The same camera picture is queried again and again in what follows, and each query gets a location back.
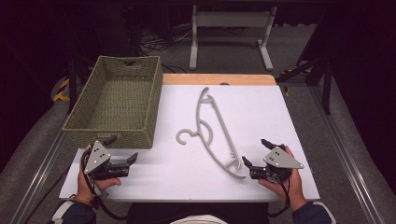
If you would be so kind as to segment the green woven basket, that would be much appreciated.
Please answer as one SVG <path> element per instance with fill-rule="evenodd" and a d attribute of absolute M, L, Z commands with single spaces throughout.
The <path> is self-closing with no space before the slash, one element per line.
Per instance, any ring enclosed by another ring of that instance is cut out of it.
<path fill-rule="evenodd" d="M 115 135 L 115 148 L 153 146 L 163 86 L 158 56 L 100 56 L 64 132 L 80 147 Z"/>

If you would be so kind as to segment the person's lap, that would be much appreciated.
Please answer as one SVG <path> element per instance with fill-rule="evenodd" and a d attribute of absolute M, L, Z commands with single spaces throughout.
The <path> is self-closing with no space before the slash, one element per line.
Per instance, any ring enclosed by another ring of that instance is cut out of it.
<path fill-rule="evenodd" d="M 133 203 L 127 224 L 170 224 L 200 215 L 212 215 L 227 224 L 270 224 L 267 203 Z"/>

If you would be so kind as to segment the person's right hand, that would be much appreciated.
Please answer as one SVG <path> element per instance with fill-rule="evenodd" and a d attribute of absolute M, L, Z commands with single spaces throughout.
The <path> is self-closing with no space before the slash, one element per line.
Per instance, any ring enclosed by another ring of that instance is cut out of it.
<path fill-rule="evenodd" d="M 259 179 L 258 183 L 271 190 L 283 203 L 285 203 L 289 197 L 290 209 L 292 212 L 298 210 L 307 203 L 303 194 L 302 179 L 297 169 L 293 169 L 290 178 L 284 182 L 284 186 L 289 188 L 288 197 L 280 184 L 275 184 L 265 179 Z"/>

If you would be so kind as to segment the white table mat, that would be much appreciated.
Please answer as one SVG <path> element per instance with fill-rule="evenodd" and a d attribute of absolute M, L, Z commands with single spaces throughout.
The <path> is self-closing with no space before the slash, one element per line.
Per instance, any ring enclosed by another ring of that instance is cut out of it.
<path fill-rule="evenodd" d="M 122 163 L 138 153 L 121 185 L 108 189 L 115 202 L 183 203 L 266 203 L 276 200 L 273 192 L 251 179 L 248 168 L 231 170 L 243 175 L 239 180 L 228 175 L 208 154 L 198 136 L 181 135 L 185 146 L 176 140 L 181 129 L 196 131 L 195 111 L 204 85 L 165 85 L 150 149 L 111 147 L 114 163 Z M 277 86 L 208 86 L 224 119 L 239 156 L 256 166 L 264 164 L 269 150 L 261 139 L 288 146 L 297 161 L 307 163 L 280 88 Z M 211 148 L 222 161 L 230 160 L 230 148 L 211 105 L 202 105 L 201 118 L 214 131 Z"/>

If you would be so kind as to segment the black metal stand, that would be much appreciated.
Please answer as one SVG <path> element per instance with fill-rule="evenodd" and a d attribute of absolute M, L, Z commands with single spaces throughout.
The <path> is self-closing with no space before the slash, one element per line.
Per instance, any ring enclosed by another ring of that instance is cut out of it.
<path fill-rule="evenodd" d="M 296 68 L 288 71 L 276 78 L 276 83 L 286 83 L 289 79 L 300 75 L 303 71 L 309 69 L 304 83 L 308 87 L 317 86 L 323 78 L 322 88 L 322 107 L 327 115 L 330 115 L 330 94 L 332 85 L 332 65 L 328 58 L 316 58 L 312 61 L 298 65 Z"/>
<path fill-rule="evenodd" d="M 94 67 L 94 62 L 86 57 L 78 55 L 72 58 L 68 63 L 68 74 L 69 78 L 69 109 L 70 113 L 78 99 L 78 81 L 85 84 Z"/>

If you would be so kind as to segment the yellow and black tape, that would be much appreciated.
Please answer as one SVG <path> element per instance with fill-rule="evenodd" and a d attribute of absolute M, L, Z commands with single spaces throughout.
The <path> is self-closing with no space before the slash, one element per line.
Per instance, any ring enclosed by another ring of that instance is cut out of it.
<path fill-rule="evenodd" d="M 59 86 L 59 89 L 57 90 L 57 92 L 55 93 L 55 95 L 52 97 L 52 100 L 54 102 L 56 101 L 65 101 L 68 102 L 70 100 L 70 97 L 67 95 L 64 95 L 64 91 L 66 89 L 66 87 L 69 84 L 69 78 L 65 77 L 64 80 L 62 81 L 62 83 Z"/>

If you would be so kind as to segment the grey plastic clothes hanger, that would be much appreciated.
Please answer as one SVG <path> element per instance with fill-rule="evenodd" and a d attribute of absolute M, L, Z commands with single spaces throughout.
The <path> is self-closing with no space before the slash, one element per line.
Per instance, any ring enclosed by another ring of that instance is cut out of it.
<path fill-rule="evenodd" d="M 208 154 L 228 175 L 232 176 L 233 178 L 239 179 L 239 180 L 244 180 L 245 177 L 243 175 L 236 174 L 235 172 L 233 172 L 231 170 L 232 166 L 234 166 L 236 170 L 239 170 L 242 162 L 241 162 L 240 156 L 238 154 L 238 151 L 234 146 L 233 139 L 231 138 L 230 133 L 227 129 L 227 126 L 224 122 L 224 119 L 220 113 L 219 106 L 218 106 L 215 98 L 212 95 L 210 95 L 208 92 L 209 92 L 209 88 L 204 87 L 200 93 L 200 96 L 199 96 L 197 104 L 196 104 L 195 124 L 196 124 L 197 130 L 192 131 L 190 129 L 181 129 L 176 134 L 176 140 L 180 145 L 185 146 L 187 144 L 187 142 L 181 139 L 181 135 L 183 133 L 187 133 L 190 137 L 198 136 L 201 139 Z M 213 128 L 210 126 L 210 124 L 201 118 L 202 105 L 211 105 L 212 108 L 215 110 L 216 117 L 217 117 L 220 127 L 225 135 L 226 142 L 230 148 L 231 158 L 227 162 L 222 162 L 215 155 L 215 153 L 213 152 L 213 150 L 211 148 L 211 144 L 214 140 L 214 131 L 213 131 Z"/>

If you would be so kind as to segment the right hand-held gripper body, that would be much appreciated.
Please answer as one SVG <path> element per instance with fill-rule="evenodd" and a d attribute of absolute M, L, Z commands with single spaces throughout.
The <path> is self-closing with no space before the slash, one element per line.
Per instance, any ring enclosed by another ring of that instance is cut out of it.
<path fill-rule="evenodd" d="M 264 167 L 249 166 L 249 175 L 252 179 L 266 179 L 280 184 L 290 178 L 293 169 L 304 169 L 302 163 L 281 147 L 273 148 L 263 160 L 266 163 Z"/>

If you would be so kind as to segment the aluminium floor rail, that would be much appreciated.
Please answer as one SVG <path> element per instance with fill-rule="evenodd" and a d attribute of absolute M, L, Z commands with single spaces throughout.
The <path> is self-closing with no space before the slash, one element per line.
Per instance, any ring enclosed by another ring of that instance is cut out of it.
<path fill-rule="evenodd" d="M 33 180 L 30 182 L 28 190 L 25 192 L 16 212 L 14 213 L 9 224 L 24 224 L 35 207 L 35 201 L 39 192 L 42 190 L 50 170 L 59 155 L 60 146 L 64 140 L 64 131 L 60 129 L 52 144 L 47 151 L 46 157 L 41 162 L 38 170 L 35 172 Z"/>
<path fill-rule="evenodd" d="M 374 198 L 372 197 L 356 162 L 354 162 L 350 153 L 347 151 L 341 135 L 332 119 L 332 116 L 328 115 L 323 108 L 319 90 L 317 90 L 315 87 L 308 87 L 308 91 L 313 98 L 320 116 L 324 120 L 324 123 L 329 130 L 336 154 L 338 155 L 344 171 L 346 172 L 349 183 L 353 188 L 353 191 L 368 222 L 370 224 L 386 224 L 384 218 L 375 205 Z"/>

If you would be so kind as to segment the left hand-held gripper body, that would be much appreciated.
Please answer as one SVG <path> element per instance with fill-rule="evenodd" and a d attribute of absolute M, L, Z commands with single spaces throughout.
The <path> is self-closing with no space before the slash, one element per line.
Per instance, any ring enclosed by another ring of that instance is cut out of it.
<path fill-rule="evenodd" d="M 110 162 L 111 155 L 98 141 L 93 143 L 91 154 L 83 168 L 85 175 L 94 180 L 107 180 L 117 177 L 126 177 L 129 174 L 129 163 L 113 164 Z"/>

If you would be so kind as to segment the white metal desk frame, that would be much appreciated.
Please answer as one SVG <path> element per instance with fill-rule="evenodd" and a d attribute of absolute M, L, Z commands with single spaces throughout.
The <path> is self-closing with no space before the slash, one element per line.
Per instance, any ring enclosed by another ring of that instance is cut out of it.
<path fill-rule="evenodd" d="M 209 12 L 199 11 L 198 7 L 194 5 L 191 15 L 190 70 L 197 68 L 199 27 L 247 27 L 262 28 L 264 30 L 263 38 L 259 39 L 257 44 L 266 70 L 273 71 L 274 66 L 267 50 L 267 43 L 275 21 L 276 11 L 277 7 L 271 7 L 266 11 L 259 12 Z"/>

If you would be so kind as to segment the person's left hand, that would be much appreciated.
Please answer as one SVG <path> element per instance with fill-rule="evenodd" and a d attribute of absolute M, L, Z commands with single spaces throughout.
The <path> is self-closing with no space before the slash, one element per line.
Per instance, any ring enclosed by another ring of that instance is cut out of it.
<path fill-rule="evenodd" d="M 94 180 L 94 184 L 100 191 L 105 191 L 112 186 L 120 186 L 121 181 L 118 178 L 110 178 L 107 180 Z M 87 205 L 92 205 L 91 201 L 94 199 L 93 193 L 90 190 L 90 185 L 84 178 L 82 168 L 78 172 L 78 191 L 75 200 Z"/>

